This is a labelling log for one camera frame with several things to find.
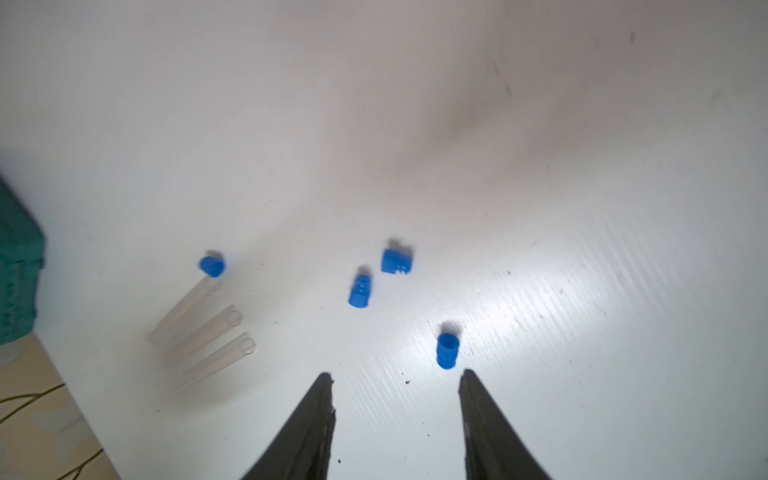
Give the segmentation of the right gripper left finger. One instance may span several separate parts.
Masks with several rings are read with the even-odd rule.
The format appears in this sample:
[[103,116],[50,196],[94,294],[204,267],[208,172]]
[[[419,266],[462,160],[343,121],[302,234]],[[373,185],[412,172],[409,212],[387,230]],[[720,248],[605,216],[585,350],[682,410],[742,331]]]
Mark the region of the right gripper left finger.
[[321,373],[243,479],[317,479],[328,475],[335,428],[333,380]]

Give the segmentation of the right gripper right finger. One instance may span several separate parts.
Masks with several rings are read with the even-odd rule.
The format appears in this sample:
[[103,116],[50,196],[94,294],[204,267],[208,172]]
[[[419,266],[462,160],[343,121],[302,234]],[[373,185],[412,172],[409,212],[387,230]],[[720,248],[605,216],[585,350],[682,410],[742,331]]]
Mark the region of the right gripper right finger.
[[471,369],[461,376],[459,397],[468,479],[550,479]]

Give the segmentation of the blue stopper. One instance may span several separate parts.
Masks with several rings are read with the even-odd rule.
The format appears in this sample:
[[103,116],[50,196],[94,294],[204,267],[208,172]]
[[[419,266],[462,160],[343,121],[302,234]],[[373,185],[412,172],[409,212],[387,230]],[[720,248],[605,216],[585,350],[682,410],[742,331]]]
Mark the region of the blue stopper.
[[367,308],[372,292],[372,280],[367,274],[359,274],[355,277],[350,289],[348,303],[358,309]]
[[412,270],[413,257],[411,254],[396,250],[386,249],[382,254],[381,271],[388,274],[409,274]]
[[436,362],[444,370],[456,366],[460,349],[460,339],[450,332],[443,332],[437,338]]
[[207,255],[198,262],[199,269],[210,278],[219,278],[226,270],[225,260],[218,255]]

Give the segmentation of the clear test tube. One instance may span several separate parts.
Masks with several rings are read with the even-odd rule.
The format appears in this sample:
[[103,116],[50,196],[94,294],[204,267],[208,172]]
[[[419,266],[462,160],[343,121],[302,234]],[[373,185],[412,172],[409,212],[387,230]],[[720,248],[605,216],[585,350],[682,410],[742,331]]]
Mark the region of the clear test tube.
[[157,323],[154,330],[148,336],[151,343],[159,342],[168,334],[187,314],[203,303],[213,292],[222,286],[221,278],[205,276],[194,285]]
[[198,352],[242,323],[243,315],[230,305],[196,330],[176,341],[164,357],[164,365],[172,366]]
[[225,370],[253,354],[255,350],[256,342],[247,333],[240,334],[186,370],[181,377],[178,389],[189,388]]

